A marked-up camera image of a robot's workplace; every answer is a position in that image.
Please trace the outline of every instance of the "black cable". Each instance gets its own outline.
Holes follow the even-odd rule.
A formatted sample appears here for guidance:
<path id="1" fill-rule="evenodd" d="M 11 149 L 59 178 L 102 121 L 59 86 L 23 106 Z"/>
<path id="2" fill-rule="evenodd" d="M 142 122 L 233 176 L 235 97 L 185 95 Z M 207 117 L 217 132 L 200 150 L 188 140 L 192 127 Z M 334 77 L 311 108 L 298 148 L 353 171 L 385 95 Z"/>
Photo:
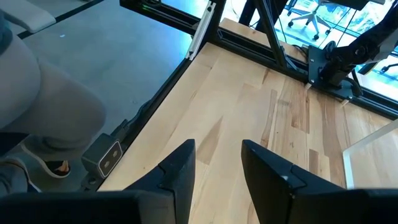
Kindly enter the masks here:
<path id="1" fill-rule="evenodd" d="M 356 76 L 356 71 L 355 71 L 355 69 L 353 69 L 353 71 L 351 72 L 351 74 L 353 75 L 354 80 L 359 84 L 359 80 L 358 80 L 358 77 Z"/>
<path id="2" fill-rule="evenodd" d="M 359 80 L 358 77 L 356 76 L 355 70 L 353 70 L 351 73 L 353 74 L 354 79 L 351 79 L 350 77 L 345 77 L 344 80 L 349 81 L 352 84 L 351 89 L 353 91 L 354 96 L 362 96 L 363 91 L 361 85 L 359 84 Z"/>
<path id="3" fill-rule="evenodd" d="M 341 19 L 335 24 L 335 26 L 332 29 L 336 29 L 337 25 L 341 22 L 341 20 L 347 15 L 347 13 L 351 10 L 348 9 L 348 11 L 346 11 L 346 13 L 341 17 Z M 323 41 L 321 42 L 321 44 L 318 46 L 318 48 L 321 47 L 321 45 L 324 43 L 324 41 L 328 38 L 328 35 L 323 39 Z"/>
<path id="4" fill-rule="evenodd" d="M 349 20 L 349 22 L 348 22 L 346 28 L 344 29 L 343 34 L 341 35 L 340 39 L 339 39 L 338 42 L 337 42 L 336 46 L 338 46 L 338 44 L 340 43 L 341 38 L 343 38 L 344 34 L 346 33 L 346 31 L 347 31 L 347 29 L 348 29 L 348 26 L 349 26 L 349 24 L 351 23 L 351 21 L 354 19 L 354 16 L 355 16 L 355 14 L 356 14 L 357 11 L 358 11 L 358 10 L 355 10 L 353 16 L 352 16 L 351 19 Z"/>
<path id="5" fill-rule="evenodd" d="M 257 23 L 259 23 L 260 20 L 258 20 L 257 22 L 255 22 L 253 25 L 249 25 L 250 28 L 254 27 Z"/>
<path id="6" fill-rule="evenodd" d="M 297 48 L 305 58 L 308 58 L 308 53 L 302 47 L 300 47 L 300 46 L 298 46 L 296 44 L 293 44 L 293 46 L 295 48 Z"/>
<path id="7" fill-rule="evenodd" d="M 272 2 L 273 2 L 272 5 L 274 6 L 275 12 L 277 12 L 278 8 L 276 7 L 275 0 L 273 0 Z M 284 27 L 282 26 L 282 22 L 280 21 L 280 18 L 278 18 L 278 20 L 279 20 L 280 28 L 282 29 L 282 34 L 284 35 L 284 38 L 285 38 L 285 43 L 287 43 Z"/>
<path id="8" fill-rule="evenodd" d="M 232 8 L 232 11 L 235 13 L 235 16 L 236 16 L 238 19 L 240 19 L 241 17 L 238 15 L 238 13 L 236 13 L 235 8 L 234 8 L 234 4 L 232 4 L 232 0 L 231 0 L 231 8 Z"/>

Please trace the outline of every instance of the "knee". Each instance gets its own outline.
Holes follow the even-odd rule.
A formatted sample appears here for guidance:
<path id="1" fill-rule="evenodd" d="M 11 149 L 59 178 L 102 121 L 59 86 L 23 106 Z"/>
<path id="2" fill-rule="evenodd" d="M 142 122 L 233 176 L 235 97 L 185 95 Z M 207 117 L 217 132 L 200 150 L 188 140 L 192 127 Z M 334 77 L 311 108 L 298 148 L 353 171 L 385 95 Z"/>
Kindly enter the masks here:
<path id="1" fill-rule="evenodd" d="M 16 36 L 0 55 L 0 68 L 1 129 L 33 103 L 40 89 L 40 71 L 35 57 Z"/>
<path id="2" fill-rule="evenodd" d="M 82 135 L 87 138 L 94 137 L 104 126 L 106 120 L 106 109 L 103 102 L 93 93 L 91 94 L 90 100 L 88 100 L 85 104 L 85 108 L 83 109 L 83 119 L 80 125 Z"/>

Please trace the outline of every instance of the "black mounting plate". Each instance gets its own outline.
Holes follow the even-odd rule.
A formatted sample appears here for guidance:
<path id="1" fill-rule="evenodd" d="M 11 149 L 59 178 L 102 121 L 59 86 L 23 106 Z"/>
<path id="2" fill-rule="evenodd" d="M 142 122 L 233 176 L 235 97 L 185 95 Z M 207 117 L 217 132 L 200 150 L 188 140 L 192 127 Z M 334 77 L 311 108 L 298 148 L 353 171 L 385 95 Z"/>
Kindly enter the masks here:
<path id="1" fill-rule="evenodd" d="M 321 69 L 328 60 L 325 58 L 325 52 L 313 46 L 308 47 L 308 82 L 317 89 L 323 90 L 335 97 L 351 100 L 354 97 L 351 89 L 351 83 L 343 80 L 341 88 L 336 88 L 327 82 L 324 82 L 319 76 Z"/>

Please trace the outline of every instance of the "shoe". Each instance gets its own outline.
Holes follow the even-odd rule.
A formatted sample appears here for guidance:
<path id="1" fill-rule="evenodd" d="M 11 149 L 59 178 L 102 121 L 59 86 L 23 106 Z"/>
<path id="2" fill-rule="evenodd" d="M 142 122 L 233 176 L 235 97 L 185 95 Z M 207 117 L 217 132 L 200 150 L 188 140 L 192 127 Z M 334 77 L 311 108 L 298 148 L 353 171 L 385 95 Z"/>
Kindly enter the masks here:
<path id="1" fill-rule="evenodd" d="M 28 155 L 32 156 L 34 159 L 39 162 L 39 164 L 43 167 L 44 171 L 50 175 L 51 177 L 57 179 L 63 179 L 69 176 L 70 174 L 70 166 L 68 164 L 68 171 L 61 171 L 59 168 L 64 166 L 65 162 L 67 161 L 44 161 L 38 155 L 34 154 L 32 151 L 29 150 L 30 147 L 39 147 L 39 145 L 35 142 L 35 139 L 32 137 L 26 138 L 22 144 L 21 148 L 24 150 Z"/>
<path id="2" fill-rule="evenodd" d="M 35 184 L 33 184 L 33 182 L 31 181 L 31 179 L 29 177 L 29 173 L 26 168 L 26 165 L 22 160 L 20 160 L 19 158 L 16 158 L 16 157 L 7 157 L 4 160 L 4 162 L 18 166 L 24 170 L 26 179 L 27 179 L 27 192 L 28 193 L 40 193 L 41 192 L 41 190 Z"/>

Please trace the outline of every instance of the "light wood plank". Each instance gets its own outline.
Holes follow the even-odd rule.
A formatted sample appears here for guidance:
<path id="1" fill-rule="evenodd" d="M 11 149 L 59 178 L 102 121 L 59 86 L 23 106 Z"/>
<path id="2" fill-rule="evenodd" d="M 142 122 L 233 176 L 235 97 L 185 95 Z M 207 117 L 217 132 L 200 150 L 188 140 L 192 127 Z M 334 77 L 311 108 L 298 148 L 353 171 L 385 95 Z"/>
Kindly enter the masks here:
<path id="1" fill-rule="evenodd" d="M 345 163 L 348 163 L 346 168 L 352 172 L 348 174 L 350 186 L 398 186 L 398 172 L 395 171 L 398 161 L 397 124 L 398 120 L 379 128 L 344 151 Z"/>
<path id="2" fill-rule="evenodd" d="M 259 32 L 254 29 L 250 29 L 245 25 L 239 24 L 235 21 L 232 21 L 230 19 L 224 19 L 223 22 L 220 24 L 221 27 L 228 29 L 234 33 L 237 33 L 239 35 L 242 35 L 244 37 L 247 37 L 249 39 L 252 39 L 256 42 L 259 42 L 260 44 L 264 44 L 266 46 L 270 46 L 268 42 L 267 35 L 265 33 Z M 297 60 L 301 60 L 303 62 L 306 62 L 307 59 L 298 51 L 294 46 L 290 44 L 286 44 L 283 41 L 279 41 L 281 46 L 284 47 L 285 53 L 293 58 L 296 58 Z"/>
<path id="3" fill-rule="evenodd" d="M 221 25 L 231 26 L 228 21 Z M 264 35 L 235 26 L 253 37 Z M 297 80 L 206 44 L 101 190 L 127 187 L 193 138 L 197 176 L 190 223 L 258 223 L 244 181 L 241 141 L 252 139 L 345 187 L 342 150 L 389 120 L 355 105 L 340 105 L 322 93 L 305 91 Z M 375 169 L 386 156 L 379 156 Z"/>

